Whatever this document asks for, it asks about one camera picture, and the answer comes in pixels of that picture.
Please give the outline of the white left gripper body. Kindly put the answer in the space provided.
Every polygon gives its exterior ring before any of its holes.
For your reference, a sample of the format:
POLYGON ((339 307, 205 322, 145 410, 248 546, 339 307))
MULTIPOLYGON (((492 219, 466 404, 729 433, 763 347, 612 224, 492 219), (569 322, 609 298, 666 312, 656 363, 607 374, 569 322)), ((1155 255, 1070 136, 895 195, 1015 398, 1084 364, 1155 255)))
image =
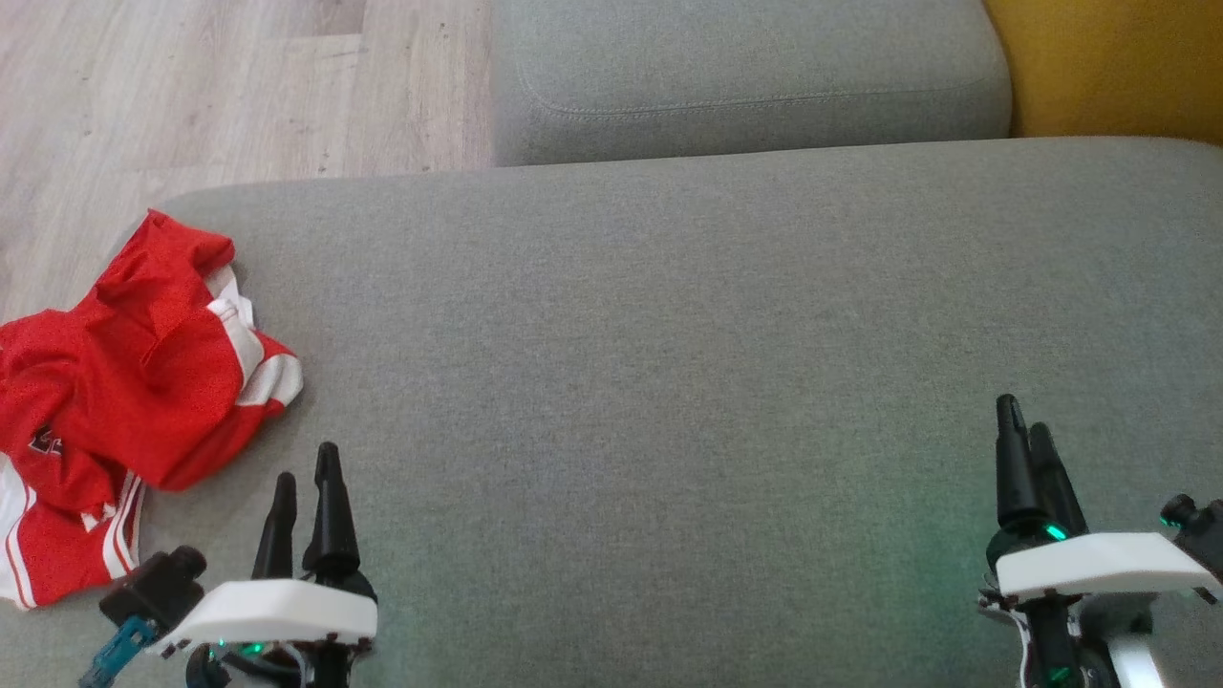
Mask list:
POLYGON ((226 582, 207 591, 158 653, 212 646, 219 655, 260 645, 294 660, 302 687, 346 687, 378 634, 373 598, 300 579, 226 582))

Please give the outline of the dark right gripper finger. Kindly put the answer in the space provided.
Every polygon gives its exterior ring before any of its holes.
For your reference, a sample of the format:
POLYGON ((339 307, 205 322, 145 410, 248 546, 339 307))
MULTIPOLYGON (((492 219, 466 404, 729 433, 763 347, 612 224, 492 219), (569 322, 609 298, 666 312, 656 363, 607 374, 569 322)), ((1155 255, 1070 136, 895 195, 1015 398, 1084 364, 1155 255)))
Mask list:
POLYGON ((1037 488, 1029 426, 1022 418, 1018 397, 997 397, 996 477, 997 519, 1000 528, 1047 518, 1037 488))
POLYGON ((1029 440, 1033 479, 1040 489, 1044 512, 1049 514, 1052 523, 1059 532, 1065 532, 1065 536, 1087 534, 1088 525, 1084 517, 1082 505, 1080 505, 1073 483, 1066 475, 1051 428, 1043 422, 1035 423, 1030 428, 1029 440))

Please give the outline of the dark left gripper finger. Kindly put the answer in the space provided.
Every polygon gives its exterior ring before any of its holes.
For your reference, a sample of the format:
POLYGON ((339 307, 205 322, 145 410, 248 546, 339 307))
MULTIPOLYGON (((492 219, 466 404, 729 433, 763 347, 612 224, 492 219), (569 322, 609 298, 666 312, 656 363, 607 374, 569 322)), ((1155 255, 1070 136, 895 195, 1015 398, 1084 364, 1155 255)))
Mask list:
POLYGON ((314 576, 351 576, 360 569, 361 554, 339 448, 331 441, 318 447, 314 483, 316 521, 303 554, 303 569, 314 576))
POLYGON ((253 580, 287 579, 294 576, 294 523, 297 517, 297 489, 291 473, 278 477, 272 507, 252 568, 253 580))

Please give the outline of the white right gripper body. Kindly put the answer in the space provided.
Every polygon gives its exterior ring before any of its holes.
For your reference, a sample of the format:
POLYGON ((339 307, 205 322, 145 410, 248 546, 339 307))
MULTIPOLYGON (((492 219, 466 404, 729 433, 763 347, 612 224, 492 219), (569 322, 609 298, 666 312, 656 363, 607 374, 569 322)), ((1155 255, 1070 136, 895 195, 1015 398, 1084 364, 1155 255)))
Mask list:
POLYGON ((1150 642, 1161 595, 1221 601, 1221 523, 1085 534, 1004 554, 978 609, 1015 626, 1018 687, 1167 687, 1150 642))

